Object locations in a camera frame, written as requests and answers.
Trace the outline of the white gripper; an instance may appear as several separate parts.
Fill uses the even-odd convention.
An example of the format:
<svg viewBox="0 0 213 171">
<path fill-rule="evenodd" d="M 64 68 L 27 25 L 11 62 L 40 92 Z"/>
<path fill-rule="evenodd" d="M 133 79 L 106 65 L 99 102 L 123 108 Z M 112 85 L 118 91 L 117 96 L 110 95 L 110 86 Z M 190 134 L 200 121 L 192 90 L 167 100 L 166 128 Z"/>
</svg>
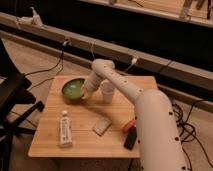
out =
<svg viewBox="0 0 213 171">
<path fill-rule="evenodd" d="M 81 95 L 83 99 L 88 99 L 92 94 L 98 90 L 102 78 L 98 76 L 94 71 L 92 71 L 88 77 L 85 79 L 83 86 L 81 88 Z"/>
</svg>

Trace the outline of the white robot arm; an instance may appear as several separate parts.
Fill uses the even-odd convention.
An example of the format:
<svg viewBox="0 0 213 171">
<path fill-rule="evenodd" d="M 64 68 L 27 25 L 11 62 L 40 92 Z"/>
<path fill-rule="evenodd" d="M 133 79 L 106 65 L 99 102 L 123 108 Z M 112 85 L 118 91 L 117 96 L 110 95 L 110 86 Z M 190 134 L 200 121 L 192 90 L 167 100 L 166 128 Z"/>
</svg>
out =
<svg viewBox="0 0 213 171">
<path fill-rule="evenodd" d="M 180 136 L 168 96 L 144 89 L 115 71 L 111 60 L 96 59 L 84 81 L 83 98 L 91 96 L 103 80 L 111 82 L 133 105 L 143 171 L 186 171 Z"/>
</svg>

